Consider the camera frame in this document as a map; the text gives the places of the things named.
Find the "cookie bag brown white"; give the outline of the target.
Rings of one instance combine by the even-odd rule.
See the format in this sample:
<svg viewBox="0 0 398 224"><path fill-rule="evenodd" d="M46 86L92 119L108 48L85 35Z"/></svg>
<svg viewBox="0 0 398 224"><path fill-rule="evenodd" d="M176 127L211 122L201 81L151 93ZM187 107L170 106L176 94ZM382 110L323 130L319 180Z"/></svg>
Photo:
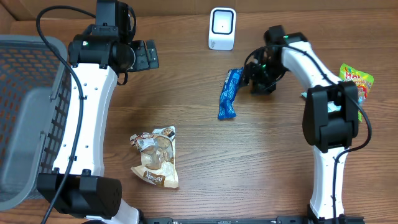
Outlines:
<svg viewBox="0 0 398 224"><path fill-rule="evenodd" d="M141 165L132 167L133 173L159 187L179 188L175 136L174 126L132 135L130 143L141 154Z"/></svg>

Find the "green Haribo candy bag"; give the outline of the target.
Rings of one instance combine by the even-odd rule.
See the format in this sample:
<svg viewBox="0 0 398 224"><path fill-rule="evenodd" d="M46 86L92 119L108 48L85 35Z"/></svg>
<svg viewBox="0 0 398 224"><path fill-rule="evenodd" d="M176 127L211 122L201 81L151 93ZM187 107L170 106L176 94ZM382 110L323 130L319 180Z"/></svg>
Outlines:
<svg viewBox="0 0 398 224"><path fill-rule="evenodd" d="M339 77L344 82L353 81L356 84L358 89L358 104L362 106L373 86L373 76L343 63L340 67Z"/></svg>

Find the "blue snack wrapper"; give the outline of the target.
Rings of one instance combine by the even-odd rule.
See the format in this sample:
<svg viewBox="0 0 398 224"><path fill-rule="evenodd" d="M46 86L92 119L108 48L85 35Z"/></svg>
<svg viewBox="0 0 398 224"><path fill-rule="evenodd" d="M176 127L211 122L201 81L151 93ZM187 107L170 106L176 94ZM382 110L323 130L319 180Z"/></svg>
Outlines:
<svg viewBox="0 0 398 224"><path fill-rule="evenodd" d="M220 105L218 119L232 119L236 117L233 108L234 99L239 89L239 81L243 72L243 68L234 68L228 70L223 89L220 94Z"/></svg>

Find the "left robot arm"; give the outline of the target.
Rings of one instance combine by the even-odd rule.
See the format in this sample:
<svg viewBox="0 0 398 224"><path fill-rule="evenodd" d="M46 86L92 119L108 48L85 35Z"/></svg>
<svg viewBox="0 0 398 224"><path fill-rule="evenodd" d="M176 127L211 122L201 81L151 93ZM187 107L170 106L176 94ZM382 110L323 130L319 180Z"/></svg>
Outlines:
<svg viewBox="0 0 398 224"><path fill-rule="evenodd" d="M121 182L104 176L103 145L109 104L118 78L159 67L153 40L136 40L136 16L121 1L99 0L95 23L78 34L62 60L71 95L58 155L37 190L50 210L88 223L131 223L140 211L122 198Z"/></svg>

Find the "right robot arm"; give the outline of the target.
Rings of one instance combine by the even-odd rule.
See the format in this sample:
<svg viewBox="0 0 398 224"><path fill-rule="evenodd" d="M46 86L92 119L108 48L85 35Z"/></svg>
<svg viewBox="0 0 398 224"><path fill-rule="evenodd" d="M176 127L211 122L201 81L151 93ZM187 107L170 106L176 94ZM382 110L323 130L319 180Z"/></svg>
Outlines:
<svg viewBox="0 0 398 224"><path fill-rule="evenodd" d="M239 86L269 95L286 72L292 72L307 92L302 130L313 147L313 193L303 223L364 223L348 217L342 202L345 161L358 135L358 91L353 82L332 74L300 32L286 34L281 25L264 33L265 46L246 60Z"/></svg>

